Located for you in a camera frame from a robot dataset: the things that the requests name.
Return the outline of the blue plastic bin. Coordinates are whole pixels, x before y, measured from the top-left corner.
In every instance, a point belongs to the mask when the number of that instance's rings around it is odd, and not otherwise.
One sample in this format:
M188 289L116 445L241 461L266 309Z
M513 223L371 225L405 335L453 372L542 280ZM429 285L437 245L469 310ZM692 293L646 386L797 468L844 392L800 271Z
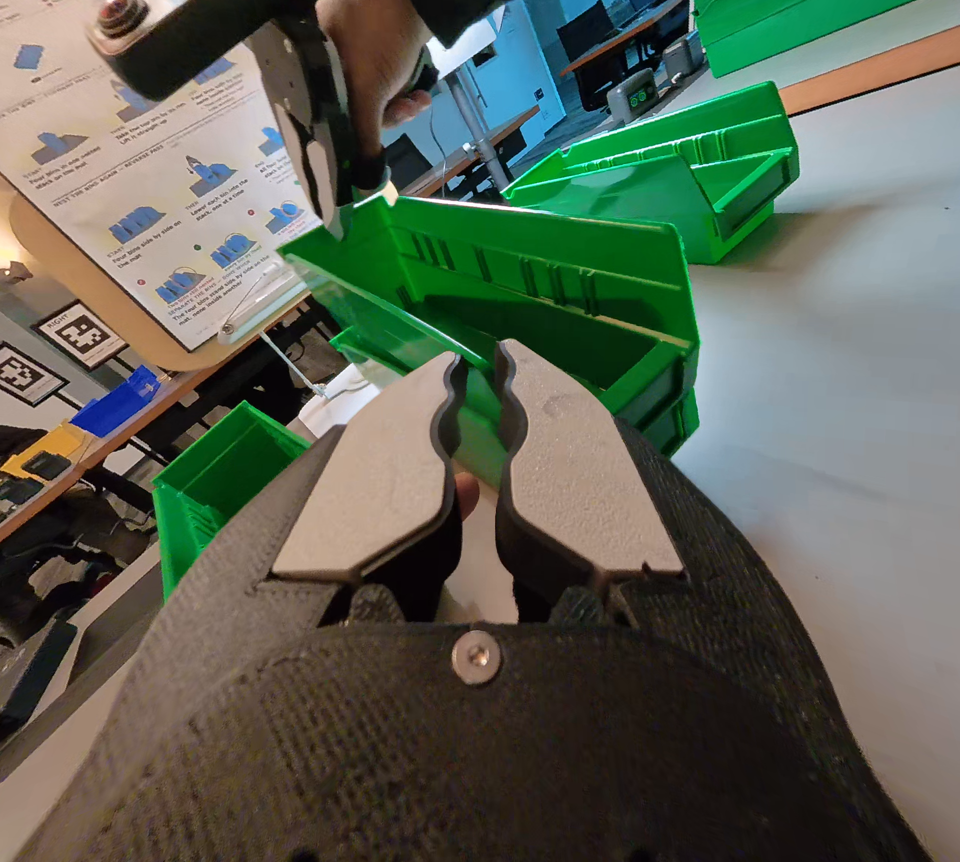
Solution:
M68 422L92 436L108 436L144 409L161 386L158 376L141 365L122 384L83 406Z

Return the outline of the small grey device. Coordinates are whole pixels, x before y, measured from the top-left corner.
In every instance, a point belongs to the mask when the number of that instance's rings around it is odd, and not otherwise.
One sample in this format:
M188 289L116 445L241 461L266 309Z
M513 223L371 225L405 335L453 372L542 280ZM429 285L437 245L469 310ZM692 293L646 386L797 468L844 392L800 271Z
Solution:
M705 61L700 33L692 30L668 46L662 56L665 74L671 83L692 76Z

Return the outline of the white sign stand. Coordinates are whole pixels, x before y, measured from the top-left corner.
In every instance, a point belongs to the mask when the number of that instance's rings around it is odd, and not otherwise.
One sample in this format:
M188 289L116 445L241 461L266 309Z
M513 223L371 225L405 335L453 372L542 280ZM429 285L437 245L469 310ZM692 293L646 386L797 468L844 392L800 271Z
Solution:
M370 401L401 376L374 360L350 363L327 383L314 383L267 336L260 338L304 384L308 398L286 428L312 443L332 428L345 425Z

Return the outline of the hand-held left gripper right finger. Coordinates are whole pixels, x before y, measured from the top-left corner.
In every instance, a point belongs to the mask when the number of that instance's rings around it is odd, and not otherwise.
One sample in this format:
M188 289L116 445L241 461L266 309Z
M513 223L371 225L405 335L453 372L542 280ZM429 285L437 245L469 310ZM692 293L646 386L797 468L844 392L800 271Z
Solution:
M498 343L495 517L514 580L679 580L685 566L614 417L519 340Z

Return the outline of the white clip bar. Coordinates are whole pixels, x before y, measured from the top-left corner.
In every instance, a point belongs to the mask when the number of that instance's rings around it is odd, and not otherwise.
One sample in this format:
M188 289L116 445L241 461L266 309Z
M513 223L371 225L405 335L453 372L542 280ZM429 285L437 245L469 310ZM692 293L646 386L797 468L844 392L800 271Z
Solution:
M282 260L270 261L230 311L217 334L222 346L239 343L273 316L282 316L306 293L306 283Z

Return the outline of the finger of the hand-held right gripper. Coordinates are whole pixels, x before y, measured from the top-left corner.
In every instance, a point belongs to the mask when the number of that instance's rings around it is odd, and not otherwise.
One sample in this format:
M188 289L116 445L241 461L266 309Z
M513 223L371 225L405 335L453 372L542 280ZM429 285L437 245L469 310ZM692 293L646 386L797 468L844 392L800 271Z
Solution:
M307 127L280 106L279 130L312 212L326 231L339 232L339 164L328 124L320 122Z
M397 204L399 191L392 181L384 181L375 190L351 189L352 202L334 205L330 212L330 235L342 242L356 220L374 210L392 208Z

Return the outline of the person's right hand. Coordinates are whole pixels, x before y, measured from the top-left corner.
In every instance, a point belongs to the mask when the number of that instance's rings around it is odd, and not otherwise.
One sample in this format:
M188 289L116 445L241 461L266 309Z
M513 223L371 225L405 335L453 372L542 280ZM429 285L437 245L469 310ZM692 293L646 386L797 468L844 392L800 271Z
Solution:
M410 0L318 0L318 25L336 48L361 164L382 154L382 132L417 118L430 94L407 90L430 37Z

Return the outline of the black device box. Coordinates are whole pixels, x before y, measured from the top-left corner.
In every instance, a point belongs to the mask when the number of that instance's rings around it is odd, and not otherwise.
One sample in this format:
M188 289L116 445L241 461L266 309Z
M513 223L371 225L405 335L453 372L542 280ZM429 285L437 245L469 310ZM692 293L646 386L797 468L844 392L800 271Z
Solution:
M30 721L77 633L71 622L54 617L2 658L2 739Z

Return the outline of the green plastic bin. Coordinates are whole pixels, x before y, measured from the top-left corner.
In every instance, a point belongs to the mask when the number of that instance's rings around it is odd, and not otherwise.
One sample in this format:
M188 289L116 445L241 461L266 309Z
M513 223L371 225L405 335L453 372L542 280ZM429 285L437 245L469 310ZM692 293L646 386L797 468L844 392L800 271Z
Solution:
M308 447L242 402L153 478L164 600L222 527Z
M425 332L413 320L388 318L366 327L355 323L331 340L332 346L354 364L374 361L395 373L407 374L442 351L460 353L469 366L465 398L459 412L461 443L455 456L465 468L489 484L498 483L506 457L499 437L500 399L496 386L498 342L481 336L479 349L468 351L443 332ZM608 388L590 376L580 376L566 357L544 355L587 388L611 414L623 419L658 449L671 457L699 426L693 384L698 351L684 342L640 339L645 353L624 373L613 371Z
M579 141L504 192L520 208L667 223L694 265L716 265L773 213L800 175L779 89L763 81Z
M342 242L318 226L280 254L341 331L416 319L468 351L519 340L605 389L641 339L696 347L698 369L689 267L667 223L400 196Z

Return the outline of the black framed marker sign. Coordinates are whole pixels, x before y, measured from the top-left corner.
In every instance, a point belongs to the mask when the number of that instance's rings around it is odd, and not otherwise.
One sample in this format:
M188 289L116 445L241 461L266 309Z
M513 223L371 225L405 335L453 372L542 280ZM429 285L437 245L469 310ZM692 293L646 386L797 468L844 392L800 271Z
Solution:
M11 343L1 342L1 391L18 402L36 408L57 396L68 380L35 361Z
M35 321L30 330L87 372L129 348L126 340L78 299Z

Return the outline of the wooden side table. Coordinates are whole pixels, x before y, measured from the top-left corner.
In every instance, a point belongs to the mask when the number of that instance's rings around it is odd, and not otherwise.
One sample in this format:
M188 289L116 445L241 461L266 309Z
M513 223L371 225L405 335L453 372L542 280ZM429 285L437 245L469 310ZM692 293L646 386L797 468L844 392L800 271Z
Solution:
M150 492L126 477L105 469L106 459L127 447L149 427L158 428L159 446L172 444L189 428L200 423L221 403L223 397L232 397L248 388L252 378L265 366L278 362L289 346L327 322L320 304L309 300L305 294L296 299L286 316L293 317L287 326L283 324L284 316L274 316L268 322L266 340L255 336L221 364L179 373L163 382L155 397L144 408L106 436L96 438L70 468L46 484L27 503L15 508L2 521L2 541L39 516L43 509L53 505L56 499L81 481L112 493L139 512L152 513L154 506ZM268 346L270 341L275 343L280 354Z

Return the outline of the yellow box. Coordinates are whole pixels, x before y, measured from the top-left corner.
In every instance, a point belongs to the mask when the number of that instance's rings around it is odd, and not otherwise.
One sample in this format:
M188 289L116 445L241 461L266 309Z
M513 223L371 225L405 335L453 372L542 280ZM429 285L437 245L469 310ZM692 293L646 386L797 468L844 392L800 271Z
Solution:
M1 484L22 487L30 498L74 468L92 441L90 433L63 422L26 448L14 452L2 464Z

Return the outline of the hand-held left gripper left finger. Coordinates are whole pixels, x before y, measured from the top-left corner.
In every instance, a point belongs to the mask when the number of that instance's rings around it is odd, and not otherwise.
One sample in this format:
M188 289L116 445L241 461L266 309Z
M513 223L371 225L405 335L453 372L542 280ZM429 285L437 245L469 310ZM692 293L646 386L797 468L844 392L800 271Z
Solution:
M342 434L273 562L283 580L362 580L436 532L455 502L462 358L381 391Z

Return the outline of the grey device with green buttons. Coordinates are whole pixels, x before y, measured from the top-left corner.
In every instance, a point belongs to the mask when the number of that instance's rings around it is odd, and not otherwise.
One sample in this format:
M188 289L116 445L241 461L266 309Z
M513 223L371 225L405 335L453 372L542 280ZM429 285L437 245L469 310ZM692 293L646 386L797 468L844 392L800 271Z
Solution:
M606 93L606 107L610 117L622 124L630 124L655 107L660 100L656 76L649 68L641 69L625 78Z

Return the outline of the grey metal pole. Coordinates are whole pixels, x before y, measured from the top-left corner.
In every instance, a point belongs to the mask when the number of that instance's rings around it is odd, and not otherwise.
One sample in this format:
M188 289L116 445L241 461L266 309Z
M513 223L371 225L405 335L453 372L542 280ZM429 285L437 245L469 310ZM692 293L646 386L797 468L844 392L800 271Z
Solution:
M486 165L491 182L497 192L502 194L509 184L506 173L499 161L494 143L491 141L489 129L482 122L472 97L463 82L460 69L457 68L448 73L443 82L450 90L454 103L472 139L473 146Z

